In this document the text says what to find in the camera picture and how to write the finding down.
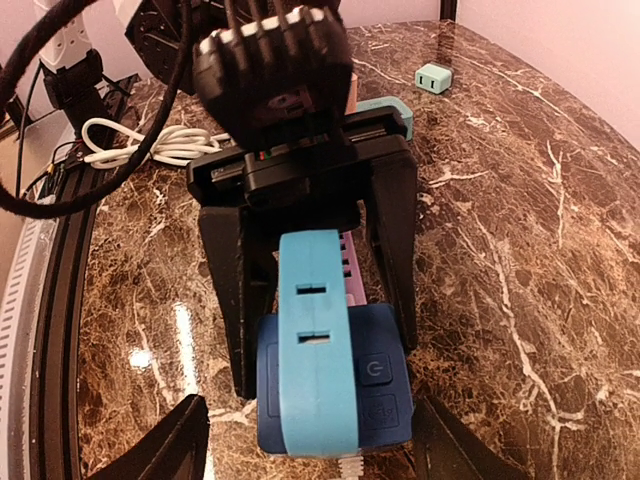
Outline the blue small charger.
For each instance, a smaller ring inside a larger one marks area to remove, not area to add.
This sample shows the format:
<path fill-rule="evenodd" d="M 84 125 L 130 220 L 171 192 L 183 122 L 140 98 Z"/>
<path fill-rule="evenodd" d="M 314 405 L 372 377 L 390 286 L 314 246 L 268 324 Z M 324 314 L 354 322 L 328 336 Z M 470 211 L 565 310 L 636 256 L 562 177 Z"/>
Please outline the blue small charger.
<path fill-rule="evenodd" d="M 357 395 L 337 231 L 281 237 L 278 305 L 279 406 L 287 453 L 356 453 Z"/>

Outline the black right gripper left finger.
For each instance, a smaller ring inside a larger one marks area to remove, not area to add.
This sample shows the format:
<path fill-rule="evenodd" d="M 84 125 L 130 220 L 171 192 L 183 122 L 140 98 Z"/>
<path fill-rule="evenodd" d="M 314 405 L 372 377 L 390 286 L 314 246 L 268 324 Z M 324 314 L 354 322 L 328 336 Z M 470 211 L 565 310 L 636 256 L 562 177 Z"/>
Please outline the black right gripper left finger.
<path fill-rule="evenodd" d="M 205 398 L 190 394 L 131 449 L 90 479 L 203 479 L 208 438 Z"/>

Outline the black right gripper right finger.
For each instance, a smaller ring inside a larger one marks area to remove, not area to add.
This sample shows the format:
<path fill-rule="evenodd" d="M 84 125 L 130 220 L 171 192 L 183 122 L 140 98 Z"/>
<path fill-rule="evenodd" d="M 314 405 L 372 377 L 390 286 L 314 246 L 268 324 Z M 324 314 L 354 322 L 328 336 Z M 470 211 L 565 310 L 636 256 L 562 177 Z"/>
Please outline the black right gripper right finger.
<path fill-rule="evenodd" d="M 413 414 L 418 479 L 528 479 L 520 467 L 488 448 L 439 400 L 426 395 Z"/>

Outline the teal small charger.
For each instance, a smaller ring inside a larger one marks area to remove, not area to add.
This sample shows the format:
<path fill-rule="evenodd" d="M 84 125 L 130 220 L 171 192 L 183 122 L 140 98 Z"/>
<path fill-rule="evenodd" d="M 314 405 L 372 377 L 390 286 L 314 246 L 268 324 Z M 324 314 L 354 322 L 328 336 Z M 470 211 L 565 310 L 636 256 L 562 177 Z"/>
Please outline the teal small charger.
<path fill-rule="evenodd" d="M 415 72 L 414 77 L 418 88 L 439 95 L 451 87 L 453 71 L 439 64 L 427 63 Z"/>

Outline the pink USB charger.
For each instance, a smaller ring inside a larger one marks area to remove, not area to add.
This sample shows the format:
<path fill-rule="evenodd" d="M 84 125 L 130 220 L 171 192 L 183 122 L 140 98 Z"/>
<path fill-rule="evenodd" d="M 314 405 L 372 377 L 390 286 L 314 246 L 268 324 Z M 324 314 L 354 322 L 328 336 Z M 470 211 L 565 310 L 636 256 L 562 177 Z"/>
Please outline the pink USB charger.
<path fill-rule="evenodd" d="M 349 95 L 347 99 L 347 105 L 345 109 L 346 114 L 354 113 L 357 110 L 357 98 L 358 98 L 358 76 L 353 73 L 351 75 Z"/>

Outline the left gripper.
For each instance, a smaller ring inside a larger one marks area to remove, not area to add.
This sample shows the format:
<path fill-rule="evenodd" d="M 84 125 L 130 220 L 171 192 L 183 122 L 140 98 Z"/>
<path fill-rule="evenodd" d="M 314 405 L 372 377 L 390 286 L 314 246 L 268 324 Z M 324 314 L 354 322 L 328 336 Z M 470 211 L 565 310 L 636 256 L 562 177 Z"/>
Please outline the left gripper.
<path fill-rule="evenodd" d="M 346 116 L 335 138 L 270 153 L 232 147 L 188 167 L 237 396 L 256 397 L 258 323 L 275 300 L 278 267 L 265 235 L 351 229 L 358 203 L 403 348 L 417 347 L 417 164 L 407 133 L 397 108 L 379 107 Z"/>

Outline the purple power strip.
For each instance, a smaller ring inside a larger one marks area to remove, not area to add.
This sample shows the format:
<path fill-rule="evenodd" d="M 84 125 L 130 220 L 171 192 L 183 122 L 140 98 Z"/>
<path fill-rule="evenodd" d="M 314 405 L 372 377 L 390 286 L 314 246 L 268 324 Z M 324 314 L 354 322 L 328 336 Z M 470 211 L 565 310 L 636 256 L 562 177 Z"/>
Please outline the purple power strip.
<path fill-rule="evenodd" d="M 343 275 L 349 307 L 367 304 L 361 271 L 351 232 L 340 234 Z"/>

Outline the dark blue cube adapter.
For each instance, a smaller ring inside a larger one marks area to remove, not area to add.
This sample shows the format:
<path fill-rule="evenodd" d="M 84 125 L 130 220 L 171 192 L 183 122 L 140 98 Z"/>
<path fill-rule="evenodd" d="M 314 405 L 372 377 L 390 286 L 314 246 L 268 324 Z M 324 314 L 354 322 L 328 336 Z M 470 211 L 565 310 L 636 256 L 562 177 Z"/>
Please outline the dark blue cube adapter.
<path fill-rule="evenodd" d="M 414 410 L 404 349 L 389 304 L 351 306 L 349 322 L 358 400 L 359 448 L 381 450 L 409 441 Z M 278 398 L 278 316 L 259 322 L 257 442 L 284 454 Z"/>

